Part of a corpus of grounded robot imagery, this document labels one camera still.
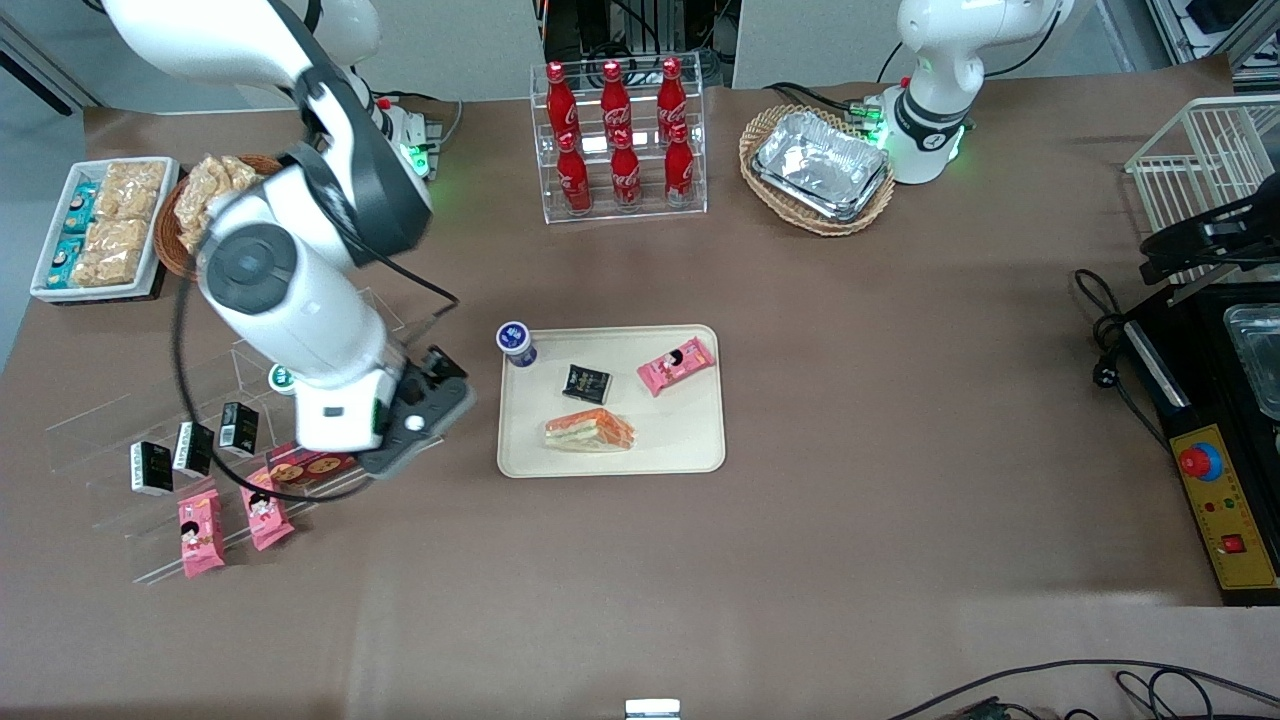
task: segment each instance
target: coca-cola bottle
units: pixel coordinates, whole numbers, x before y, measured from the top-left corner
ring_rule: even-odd
[[[671,127],[667,146],[667,205],[686,208],[694,199],[694,151],[689,149],[689,126]]]
[[[618,202],[618,210],[635,213],[640,209],[640,158],[631,149],[631,131],[625,136],[618,136],[620,147],[613,150],[609,159],[613,170],[613,199]]]
[[[662,61],[658,90],[658,142],[671,141],[671,128],[685,124],[685,86],[680,83],[680,58]]]
[[[604,61],[604,92],[600,94],[600,113],[604,114],[604,137],[609,147],[631,147],[631,97],[622,87],[622,65],[617,60]]]
[[[577,143],[573,136],[562,135],[556,138],[556,142],[561,149],[556,170],[561,176],[561,190],[564,191],[568,214],[585,215],[591,211],[591,188],[586,183],[586,163],[577,154]]]
[[[547,91],[547,117],[552,122],[556,142],[559,143],[562,136],[568,136],[576,143],[581,136],[577,126],[577,100],[564,83],[564,64],[558,60],[547,63],[547,79],[550,82]]]

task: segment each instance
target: pink snack package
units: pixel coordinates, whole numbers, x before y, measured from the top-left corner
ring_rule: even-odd
[[[271,473],[266,468],[250,475],[248,482],[260,488],[279,491],[279,486],[271,479]],[[266,550],[275,541],[293,532],[293,525],[284,516],[284,507],[279,500],[248,488],[241,488],[241,500],[244,501],[248,532],[253,536],[253,547],[257,550]]]
[[[178,503],[182,570],[188,578],[227,565],[227,560],[223,559],[223,524],[218,519],[220,510],[216,489],[205,491]]]
[[[703,341],[695,337],[662,357],[640,365],[636,373],[640,374],[640,380],[649,388],[649,392],[658,397],[663,388],[714,364],[716,359],[712,357],[710,351],[707,350]]]

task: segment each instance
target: red switch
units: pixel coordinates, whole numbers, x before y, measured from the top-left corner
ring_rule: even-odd
[[[1222,551],[1228,555],[1236,555],[1244,550],[1244,538],[1240,536],[1222,536]]]
[[[1222,477],[1222,456],[1207,442],[1197,442],[1179,452],[1178,466],[1188,475],[1207,483]]]

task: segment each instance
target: brown table surface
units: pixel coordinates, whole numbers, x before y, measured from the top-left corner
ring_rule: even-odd
[[[1229,92],[1222,63],[992,82],[946,174],[837,241],[783,224],[739,177],[737,133],[768,92],[710,94],[707,217],[554,228],[527,104],[470,106],[431,188],[435,224],[402,261],[462,296],[434,341],[471,370],[477,406],[265,565],[196,582],[131,584],[123,541],[90,530],[83,479],[50,475],[44,436],[169,375],[173,283],[150,304],[33,302],[0,383],[0,705],[618,717],[625,698],[672,696],[690,719],[876,719],[1071,656],[1275,691],[1280,610],[1217,607],[1167,459],[1089,382],[1092,314],[1069,291],[1089,266],[1126,304],[1144,295],[1120,165],[1187,100]],[[87,126],[95,156],[188,163],[297,136],[288,114]],[[356,283],[410,319],[434,307],[383,269]],[[192,361],[236,340],[195,305]],[[511,318],[714,328],[724,466],[502,477],[493,332]],[[989,689],[1121,712],[1102,670]]]

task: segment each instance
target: small black box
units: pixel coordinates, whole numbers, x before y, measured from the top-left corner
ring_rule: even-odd
[[[232,455],[252,457],[257,450],[257,413],[239,402],[223,405],[223,424],[218,447]]]
[[[169,448],[154,442],[136,442],[129,447],[131,489],[143,495],[173,492],[173,461]]]
[[[188,478],[204,478],[214,459],[214,430],[191,420],[178,425],[173,469]]]
[[[568,382],[564,383],[563,393],[568,397],[604,405],[604,395],[609,392],[609,379],[608,373],[570,365]]]

